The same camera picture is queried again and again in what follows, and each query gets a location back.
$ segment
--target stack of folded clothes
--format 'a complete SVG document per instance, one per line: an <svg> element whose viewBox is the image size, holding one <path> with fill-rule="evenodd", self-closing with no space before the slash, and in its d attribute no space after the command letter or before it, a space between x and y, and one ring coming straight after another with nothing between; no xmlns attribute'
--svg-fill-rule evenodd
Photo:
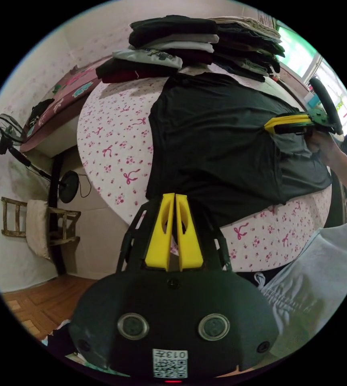
<svg viewBox="0 0 347 386"><path fill-rule="evenodd" d="M217 24L219 36L214 46L214 63L226 71L258 80L280 72L276 55L285 56L279 33L258 20L243 16L220 16L209 20Z"/></svg>
<svg viewBox="0 0 347 386"><path fill-rule="evenodd" d="M96 68L103 83L174 75L183 66L211 64L219 37L212 20L169 15L130 25L130 46Z"/></svg>

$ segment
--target qr code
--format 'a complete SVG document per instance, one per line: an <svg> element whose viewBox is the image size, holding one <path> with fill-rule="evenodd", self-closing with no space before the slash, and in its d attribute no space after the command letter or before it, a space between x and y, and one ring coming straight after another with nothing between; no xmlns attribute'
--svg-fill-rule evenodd
<svg viewBox="0 0 347 386"><path fill-rule="evenodd" d="M187 378L187 361L187 352L154 350L154 376L157 378Z"/></svg>

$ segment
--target table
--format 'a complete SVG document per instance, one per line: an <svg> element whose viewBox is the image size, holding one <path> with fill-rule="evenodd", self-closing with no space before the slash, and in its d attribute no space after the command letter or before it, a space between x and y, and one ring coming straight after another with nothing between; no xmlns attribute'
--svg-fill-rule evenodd
<svg viewBox="0 0 347 386"><path fill-rule="evenodd" d="M204 71L228 74L214 64L206 70L182 70L193 75ZM228 75L245 86L276 95L301 108L271 79L261 83ZM148 116L166 80L100 83L80 114L77 141L84 169L100 196L128 224L147 201L145 192L153 155ZM233 270L265 271L293 261L313 232L325 224L330 203L331 186L223 227ZM174 242L171 252L177 254Z"/></svg>

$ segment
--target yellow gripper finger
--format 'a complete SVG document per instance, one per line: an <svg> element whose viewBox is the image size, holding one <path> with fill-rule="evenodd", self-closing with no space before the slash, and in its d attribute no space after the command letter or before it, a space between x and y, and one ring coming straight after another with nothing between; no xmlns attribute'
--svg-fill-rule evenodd
<svg viewBox="0 0 347 386"><path fill-rule="evenodd" d="M149 243L145 264L150 268L168 271L174 221L175 193L163 194L159 214Z"/></svg>
<svg viewBox="0 0 347 386"><path fill-rule="evenodd" d="M184 269L201 268L203 256L200 250L195 226L192 221L187 196L176 195L176 221L178 229L179 266Z"/></svg>
<svg viewBox="0 0 347 386"><path fill-rule="evenodd" d="M274 128L276 125L290 125L293 123L312 123L312 121L307 114L286 115L271 118L263 128L271 134L276 134Z"/></svg>

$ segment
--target wooden floor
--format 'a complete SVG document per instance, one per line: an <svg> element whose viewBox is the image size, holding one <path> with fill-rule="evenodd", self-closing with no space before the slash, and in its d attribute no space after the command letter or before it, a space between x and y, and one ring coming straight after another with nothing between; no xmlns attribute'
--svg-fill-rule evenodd
<svg viewBox="0 0 347 386"><path fill-rule="evenodd" d="M70 319L81 295L95 282L61 276L36 287L3 294L23 326L37 339L44 339L65 319Z"/></svg>

